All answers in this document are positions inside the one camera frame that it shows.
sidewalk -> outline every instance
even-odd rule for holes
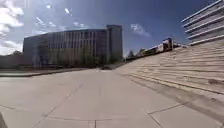
[[[85,68],[71,68],[71,69],[60,69],[60,70],[35,70],[35,71],[9,71],[9,72],[1,72],[0,77],[33,77],[33,76],[41,76],[41,75],[50,75],[56,73],[63,72],[71,72],[71,71],[81,71],[85,70]]]

building facade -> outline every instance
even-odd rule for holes
[[[185,18],[182,23],[191,45],[224,39],[224,1],[218,0]]]
[[[122,59],[122,27],[53,32],[24,39],[27,65],[100,65]]]

distant building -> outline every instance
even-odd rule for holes
[[[122,27],[53,32],[24,39],[25,63],[32,66],[84,66],[122,59]]]
[[[191,45],[224,39],[224,1],[218,0],[200,11],[185,18],[182,23],[186,28]]]

stair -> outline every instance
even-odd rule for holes
[[[149,56],[117,71],[202,95],[222,95],[224,101],[224,41]]]

roof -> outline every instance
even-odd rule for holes
[[[185,18],[185,19],[183,19],[181,22],[185,22],[186,20],[188,20],[188,19],[194,17],[195,15],[198,15],[198,14],[202,13],[203,11],[205,11],[205,10],[207,10],[207,9],[209,9],[209,8],[211,8],[211,7],[213,7],[213,6],[215,6],[216,4],[219,4],[219,3],[222,2],[222,1],[223,1],[223,0],[218,0],[218,1],[216,1],[216,2],[214,2],[214,3],[212,3],[212,4],[210,4],[210,5],[206,6],[205,8],[201,9],[200,11],[198,11],[198,12],[196,12],[196,13],[194,13],[194,14],[188,16],[188,17]]]

